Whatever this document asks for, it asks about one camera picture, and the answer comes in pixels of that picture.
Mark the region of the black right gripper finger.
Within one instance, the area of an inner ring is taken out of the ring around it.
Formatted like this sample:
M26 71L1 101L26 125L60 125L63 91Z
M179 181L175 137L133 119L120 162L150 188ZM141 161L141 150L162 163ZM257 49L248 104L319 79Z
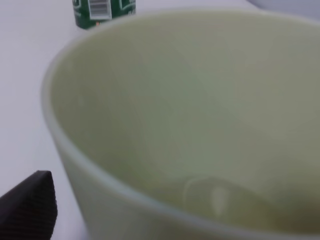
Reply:
M50 240L57 216L52 173L38 170L0 197L0 238Z

